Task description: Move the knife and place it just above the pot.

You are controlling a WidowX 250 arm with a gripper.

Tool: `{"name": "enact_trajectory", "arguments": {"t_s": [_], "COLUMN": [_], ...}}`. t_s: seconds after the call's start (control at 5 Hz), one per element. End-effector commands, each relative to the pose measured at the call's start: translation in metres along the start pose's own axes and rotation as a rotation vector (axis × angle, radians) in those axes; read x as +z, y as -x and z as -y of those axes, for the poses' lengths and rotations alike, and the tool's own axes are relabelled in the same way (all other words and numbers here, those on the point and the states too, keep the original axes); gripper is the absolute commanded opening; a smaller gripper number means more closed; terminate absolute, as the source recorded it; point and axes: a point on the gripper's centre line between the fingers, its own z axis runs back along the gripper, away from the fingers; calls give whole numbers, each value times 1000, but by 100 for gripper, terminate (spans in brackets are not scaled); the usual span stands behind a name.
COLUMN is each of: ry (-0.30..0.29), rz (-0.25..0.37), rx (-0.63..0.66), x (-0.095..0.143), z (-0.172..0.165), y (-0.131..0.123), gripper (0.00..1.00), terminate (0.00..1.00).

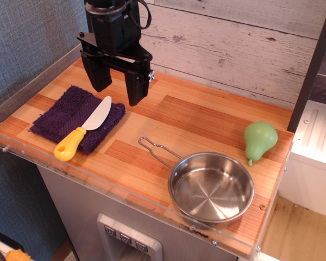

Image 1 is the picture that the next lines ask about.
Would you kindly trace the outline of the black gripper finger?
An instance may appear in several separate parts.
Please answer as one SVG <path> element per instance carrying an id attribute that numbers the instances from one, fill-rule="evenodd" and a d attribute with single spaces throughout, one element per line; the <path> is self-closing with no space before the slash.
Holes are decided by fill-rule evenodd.
<path id="1" fill-rule="evenodd" d="M 81 56 L 84 69 L 97 92 L 103 91 L 111 84 L 110 68 L 103 63 L 102 58 Z"/>
<path id="2" fill-rule="evenodd" d="M 129 105 L 136 106 L 148 95 L 149 80 L 145 75 L 136 72 L 127 72 L 124 76 Z"/>

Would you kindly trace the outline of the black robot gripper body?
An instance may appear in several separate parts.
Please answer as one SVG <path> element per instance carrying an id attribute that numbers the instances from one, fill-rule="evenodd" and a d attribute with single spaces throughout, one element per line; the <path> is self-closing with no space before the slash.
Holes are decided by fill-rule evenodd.
<path id="1" fill-rule="evenodd" d="M 85 1 L 89 32 L 77 36 L 82 55 L 102 58 L 110 69 L 136 72 L 153 80 L 152 55 L 140 45 L 142 30 L 151 25 L 152 14 L 141 24 L 139 6 L 145 1 Z"/>

